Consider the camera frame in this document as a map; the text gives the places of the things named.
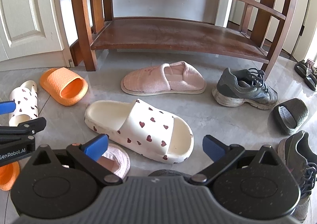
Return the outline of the orange slide sandal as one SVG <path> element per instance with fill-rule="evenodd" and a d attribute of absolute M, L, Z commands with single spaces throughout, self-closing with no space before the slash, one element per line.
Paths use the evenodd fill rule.
<path fill-rule="evenodd" d="M 47 70 L 39 82 L 53 99 L 67 107 L 80 101 L 88 91 L 86 80 L 65 67 Z"/>
<path fill-rule="evenodd" d="M 2 166 L 0 168 L 0 189 L 2 191 L 11 190 L 19 174 L 20 166 L 18 162 Z"/>

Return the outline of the dark green slide sandal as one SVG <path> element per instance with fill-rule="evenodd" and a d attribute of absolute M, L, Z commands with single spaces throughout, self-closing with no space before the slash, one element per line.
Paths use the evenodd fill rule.
<path fill-rule="evenodd" d="M 295 134 L 309 116 L 309 109 L 299 98 L 293 98 L 273 108 L 273 118 L 282 133 Z"/>

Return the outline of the small white heart slide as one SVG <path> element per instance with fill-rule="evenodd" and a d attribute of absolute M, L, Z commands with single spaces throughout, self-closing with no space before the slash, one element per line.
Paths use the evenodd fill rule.
<path fill-rule="evenodd" d="M 9 114 L 9 126 L 18 126 L 39 117 L 38 88 L 35 81 L 25 81 L 15 88 L 10 94 L 10 100 L 15 102 L 16 109 Z"/>

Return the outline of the large white heart slide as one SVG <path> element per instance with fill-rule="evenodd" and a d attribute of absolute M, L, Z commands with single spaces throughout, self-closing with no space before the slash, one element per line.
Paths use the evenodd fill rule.
<path fill-rule="evenodd" d="M 84 121 L 92 131 L 157 162 L 181 163 L 193 151 L 193 133 L 182 118 L 139 98 L 131 103 L 96 101 L 86 109 Z"/>

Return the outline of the grey sneaker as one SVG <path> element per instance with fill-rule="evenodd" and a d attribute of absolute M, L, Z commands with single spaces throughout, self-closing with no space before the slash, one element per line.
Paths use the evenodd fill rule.
<path fill-rule="evenodd" d="M 300 188 L 300 200 L 293 216 L 304 222 L 308 214 L 310 195 L 316 184 L 316 154 L 309 146 L 309 133 L 301 130 L 280 141 L 277 153 L 288 167 Z"/>
<path fill-rule="evenodd" d="M 278 102 L 278 93 L 266 85 L 265 73 L 257 68 L 231 71 L 226 68 L 212 89 L 217 103 L 238 107 L 248 103 L 261 110 L 269 110 Z"/>

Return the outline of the white panel door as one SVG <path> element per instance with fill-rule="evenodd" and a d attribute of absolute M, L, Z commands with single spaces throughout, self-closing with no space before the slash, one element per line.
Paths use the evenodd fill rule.
<path fill-rule="evenodd" d="M 60 0 L 1 0 L 1 71 L 73 65 Z"/>

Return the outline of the black sandals in background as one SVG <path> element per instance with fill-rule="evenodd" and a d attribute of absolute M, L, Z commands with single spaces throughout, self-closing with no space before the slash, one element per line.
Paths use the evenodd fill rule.
<path fill-rule="evenodd" d="M 295 64 L 294 70 L 303 78 L 309 89 L 316 92 L 316 68 L 308 61 L 301 60 Z"/>

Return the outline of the brown wooden shoe rack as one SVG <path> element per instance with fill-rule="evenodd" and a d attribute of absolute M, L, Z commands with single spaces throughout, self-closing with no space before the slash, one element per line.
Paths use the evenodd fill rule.
<path fill-rule="evenodd" d="M 97 68 L 98 50 L 174 50 L 262 64 L 269 74 L 297 0 L 72 0 L 75 64 Z"/>

